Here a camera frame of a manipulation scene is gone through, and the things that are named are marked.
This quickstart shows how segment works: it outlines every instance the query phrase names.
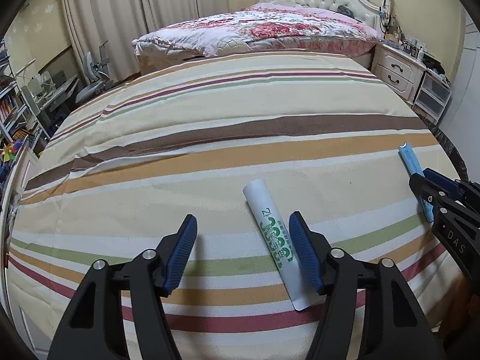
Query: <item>red stripe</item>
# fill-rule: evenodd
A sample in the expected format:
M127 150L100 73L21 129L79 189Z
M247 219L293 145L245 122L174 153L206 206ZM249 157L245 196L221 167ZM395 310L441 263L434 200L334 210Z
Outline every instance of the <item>red stripe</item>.
M423 269L435 261L445 252L442 244L436 245L433 249L424 254L418 261L411 264L402 271L405 280L410 281ZM46 277L28 269L10 257L12 264L20 271L34 280L50 288L51 290L71 298L75 290L62 284L55 283ZM365 290L357 293L357 307L365 305ZM244 317L198 317L188 315L167 314L166 319L172 330L183 330L187 332L202 333L248 333L267 330L283 329L287 327L304 325L316 322L320 318L323 305L314 305L303 311L285 311L275 314L252 315ZM133 321L131 307L122 306L123 318L126 321Z
M33 280L36 280L40 284L43 284L45 287L48 287L51 290L69 299L71 299L71 297L74 296L75 290L73 288L54 282L53 280L50 280L49 278L42 276L41 274L38 274L35 271L32 271L30 268L27 268L26 266L20 264L18 261L13 259L11 255L9 255L9 260L17 269L22 271L27 276L30 276Z
M81 122L80 124L76 125L76 126L72 126L70 127L68 130L62 132L62 133L59 133L58 135L54 135L52 137L52 139L50 140L50 142L53 142L55 140L57 140L58 138L60 137L63 137L65 134L70 134L71 132L77 130L78 128L80 127L83 127L84 125L90 123L90 122L94 122L96 119L98 119L100 116L102 116L102 113L100 112L99 114L91 117L90 119L86 119L85 121Z
M159 93L147 96L147 97L142 97L140 99L132 100L130 102L126 102L124 104L121 104L120 106L118 106L116 108L112 108L111 110L104 109L101 112L100 115L97 115L97 116L95 116L91 119L88 119L85 122L82 122L79 125L77 125L75 127L72 127L69 130L66 130L66 131L62 132L61 134L59 134L57 136L54 136L51 139L51 141L53 142L53 141L57 140L58 138L62 137L63 135L69 134L70 132L75 131L76 129L84 126L85 124L87 124L87 123L89 123L89 122L91 122L95 119L98 119L102 115L109 115L112 112L115 112L119 109L122 109L124 107L128 107L130 105L134 105L134 104L137 104L137 103L141 103L145 100L150 100L150 99L154 99L154 98L157 98L157 97L171 95L172 93L185 91L185 90L189 90L189 89L195 89L195 88L202 87L202 86L215 85L215 84L220 84L220 83L228 83L228 82L231 82L231 81L239 81L239 80L244 80L244 79L247 79L247 78L248 79L250 79L250 78L269 78L269 77L281 77L281 76L286 76L286 77L296 77L296 76L312 76L312 77L343 76L343 77L359 77L359 78L376 79L376 76L374 76L373 74L368 74L368 73L356 74L356 73L345 73L345 72L331 72L331 73L328 73L328 72L312 72L312 73L288 73L288 72L283 72L283 73L253 74L251 76L239 76L239 77L233 77L233 78L228 78L228 79L217 79L217 80L213 80L213 81L201 82L201 83L198 83L198 84L188 85L188 86L181 87L181 88L169 89L167 91L159 92Z

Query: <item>white nightstand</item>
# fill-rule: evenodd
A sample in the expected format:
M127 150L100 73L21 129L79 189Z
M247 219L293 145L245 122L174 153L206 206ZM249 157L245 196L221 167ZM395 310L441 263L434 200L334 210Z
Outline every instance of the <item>white nightstand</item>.
M416 58L379 43L371 71L408 104L413 105L426 66Z

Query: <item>desk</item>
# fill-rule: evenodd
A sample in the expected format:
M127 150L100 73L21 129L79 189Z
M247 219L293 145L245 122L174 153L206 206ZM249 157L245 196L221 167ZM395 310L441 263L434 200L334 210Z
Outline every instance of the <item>desk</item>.
M79 79L78 74L70 77L67 81L65 81L61 86L59 86L54 92L51 93L49 97L45 99L43 104L38 104L38 108L40 109L40 114L42 114L42 118L45 120L47 124L50 124L50 118L47 116L45 111L49 108L50 112L53 112L56 108L62 106L63 111L68 115L70 110L64 104L66 100L70 98L70 96L74 93Z

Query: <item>bottle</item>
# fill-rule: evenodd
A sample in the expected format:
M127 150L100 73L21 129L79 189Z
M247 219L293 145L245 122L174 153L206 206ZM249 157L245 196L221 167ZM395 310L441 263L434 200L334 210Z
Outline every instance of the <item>bottle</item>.
M422 62L424 55L425 55L425 52L423 51L423 46L420 46L420 50L418 51L417 59L418 59L420 62Z

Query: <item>striped bedsheet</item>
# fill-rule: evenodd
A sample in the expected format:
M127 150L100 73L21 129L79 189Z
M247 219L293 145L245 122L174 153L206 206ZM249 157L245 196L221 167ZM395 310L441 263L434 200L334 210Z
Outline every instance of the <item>striped bedsheet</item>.
M193 214L198 238L163 302L183 358L303 359L322 305L293 309L242 193L264 178L285 220L300 210L355 258L391 257L438 320L458 271L409 189L404 142L457 177L402 100L341 55L229 55L143 76L73 112L47 145L13 230L10 295L53 337L93 261L128 261ZM359 291L351 358L364 303ZM128 292L122 304L140 359Z

